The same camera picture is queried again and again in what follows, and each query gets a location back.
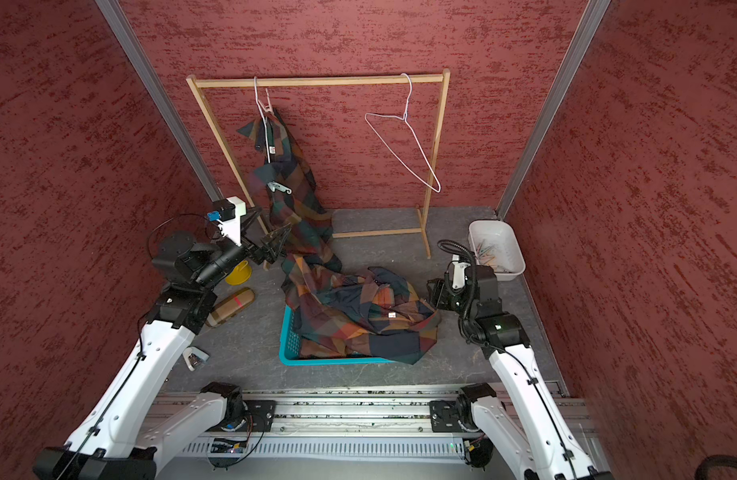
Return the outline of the mint green clothespin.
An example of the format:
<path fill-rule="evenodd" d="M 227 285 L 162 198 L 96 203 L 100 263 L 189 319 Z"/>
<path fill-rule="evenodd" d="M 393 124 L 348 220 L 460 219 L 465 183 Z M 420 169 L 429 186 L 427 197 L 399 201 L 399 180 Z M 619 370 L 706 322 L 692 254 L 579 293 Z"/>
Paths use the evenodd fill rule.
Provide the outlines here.
<path fill-rule="evenodd" d="M 272 192 L 282 192 L 284 194 L 292 194 L 292 189 L 288 188 L 288 186 L 284 184 L 280 184 L 276 181 L 271 181 L 266 184 L 266 187 L 270 189 Z"/>

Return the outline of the plaid long-sleeve shirt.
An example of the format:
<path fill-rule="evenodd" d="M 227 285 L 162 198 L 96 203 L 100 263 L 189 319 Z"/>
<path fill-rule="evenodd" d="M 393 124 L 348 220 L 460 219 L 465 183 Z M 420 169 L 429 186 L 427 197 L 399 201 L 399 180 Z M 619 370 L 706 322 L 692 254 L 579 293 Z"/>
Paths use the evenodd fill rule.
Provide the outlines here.
<path fill-rule="evenodd" d="M 381 358 L 413 365 L 438 342 L 440 312 L 382 267 L 344 274 L 290 254 L 282 290 L 302 360 Z"/>

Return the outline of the white wire hanger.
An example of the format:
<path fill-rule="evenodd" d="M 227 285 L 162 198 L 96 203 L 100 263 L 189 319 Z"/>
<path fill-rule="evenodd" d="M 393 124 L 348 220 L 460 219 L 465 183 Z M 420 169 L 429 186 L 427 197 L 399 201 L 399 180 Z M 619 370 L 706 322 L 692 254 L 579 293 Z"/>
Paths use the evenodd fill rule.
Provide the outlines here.
<path fill-rule="evenodd" d="M 396 114 L 366 112 L 364 123 L 408 174 L 424 185 L 428 192 L 440 193 L 442 184 L 422 146 L 420 137 L 410 122 L 414 80 L 408 73 L 401 73 L 399 77 L 408 87 L 401 112 Z"/>
<path fill-rule="evenodd" d="M 272 106 L 270 106 L 270 104 L 264 105 L 264 103 L 262 103 L 262 100 L 260 100 L 260 90 L 258 90 L 258 78 L 255 77 L 252 82 L 254 82 L 254 102 L 256 102 L 258 113 L 260 113 L 260 119 L 262 119 L 264 154 L 266 154 L 266 162 L 270 163 L 272 162 L 272 156 L 274 156 L 274 152 L 272 152 L 272 148 L 274 147 L 274 145 L 270 144 L 270 123 L 268 123 L 268 112 L 272 110 Z"/>

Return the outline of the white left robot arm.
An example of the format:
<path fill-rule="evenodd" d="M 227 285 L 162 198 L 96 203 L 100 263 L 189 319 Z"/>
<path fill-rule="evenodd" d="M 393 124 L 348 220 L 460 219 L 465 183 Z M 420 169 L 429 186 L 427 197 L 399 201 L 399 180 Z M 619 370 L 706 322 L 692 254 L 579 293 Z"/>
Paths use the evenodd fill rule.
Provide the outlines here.
<path fill-rule="evenodd" d="M 138 320 L 136 346 L 88 417 L 62 447 L 47 447 L 32 468 L 40 479 L 154 479 L 194 438 L 213 427 L 250 428 L 240 388 L 208 384 L 188 406 L 142 432 L 142 424 L 172 368 L 214 310 L 214 288 L 244 260 L 274 263 L 290 226 L 260 242 L 242 220 L 216 221 L 218 237 L 200 243 L 176 232 L 162 240 L 152 264 L 168 283 Z"/>

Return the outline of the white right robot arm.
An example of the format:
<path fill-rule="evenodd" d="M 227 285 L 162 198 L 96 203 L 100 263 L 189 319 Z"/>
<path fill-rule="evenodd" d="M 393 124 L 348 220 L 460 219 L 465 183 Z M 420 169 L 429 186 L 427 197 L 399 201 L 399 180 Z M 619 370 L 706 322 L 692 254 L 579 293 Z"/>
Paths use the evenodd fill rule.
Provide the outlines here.
<path fill-rule="evenodd" d="M 530 338 L 504 310 L 496 273 L 470 248 L 439 241 L 452 257 L 443 278 L 428 283 L 438 308 L 458 316 L 460 336 L 477 346 L 499 376 L 518 417 L 510 418 L 488 384 L 470 385 L 458 398 L 462 428 L 482 433 L 517 479 L 610 479 L 576 440 L 543 379 Z"/>

